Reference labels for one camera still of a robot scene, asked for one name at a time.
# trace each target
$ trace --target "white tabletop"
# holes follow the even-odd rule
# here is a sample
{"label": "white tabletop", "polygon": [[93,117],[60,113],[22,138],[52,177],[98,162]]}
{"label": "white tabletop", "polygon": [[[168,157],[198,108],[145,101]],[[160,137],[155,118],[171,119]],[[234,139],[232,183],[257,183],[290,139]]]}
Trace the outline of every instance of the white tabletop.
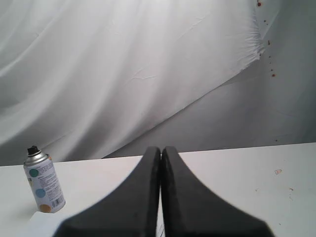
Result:
{"label": "white tabletop", "polygon": [[[277,237],[316,236],[315,156],[316,143],[181,153],[206,186],[265,220]],[[55,163],[66,199],[58,213],[76,214],[95,204],[126,178],[140,158]],[[37,207],[21,165],[1,166],[0,178],[1,235],[14,236]]]}

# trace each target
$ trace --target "colored dot on label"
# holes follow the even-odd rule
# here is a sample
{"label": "colored dot on label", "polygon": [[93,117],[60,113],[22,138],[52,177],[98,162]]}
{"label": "colored dot on label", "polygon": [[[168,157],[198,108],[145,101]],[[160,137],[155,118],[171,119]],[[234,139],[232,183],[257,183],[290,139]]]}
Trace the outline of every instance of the colored dot on label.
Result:
{"label": "colored dot on label", "polygon": [[45,213],[51,212],[51,207],[49,205],[46,205],[46,204],[40,205],[39,209],[41,212],[45,212]]}
{"label": "colored dot on label", "polygon": [[45,197],[46,192],[44,189],[36,189],[35,194],[39,198],[43,198],[43,197]]}
{"label": "colored dot on label", "polygon": [[29,172],[29,174],[30,174],[33,178],[35,178],[35,177],[38,176],[39,171],[38,171],[37,169],[31,169],[30,172]]}

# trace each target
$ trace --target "spray can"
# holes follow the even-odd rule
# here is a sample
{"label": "spray can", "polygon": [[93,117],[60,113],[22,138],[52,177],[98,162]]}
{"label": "spray can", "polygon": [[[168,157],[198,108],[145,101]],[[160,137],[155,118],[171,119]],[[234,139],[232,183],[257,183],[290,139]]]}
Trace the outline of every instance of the spray can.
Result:
{"label": "spray can", "polygon": [[39,210],[46,213],[60,210],[66,201],[49,154],[32,146],[23,167]]}

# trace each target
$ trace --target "white fabric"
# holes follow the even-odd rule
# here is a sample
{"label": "white fabric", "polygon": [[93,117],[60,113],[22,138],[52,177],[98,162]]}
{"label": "white fabric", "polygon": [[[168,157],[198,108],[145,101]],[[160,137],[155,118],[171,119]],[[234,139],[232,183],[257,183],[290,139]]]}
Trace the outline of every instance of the white fabric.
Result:
{"label": "white fabric", "polygon": [[101,158],[263,51],[251,0],[0,4],[1,164]]}

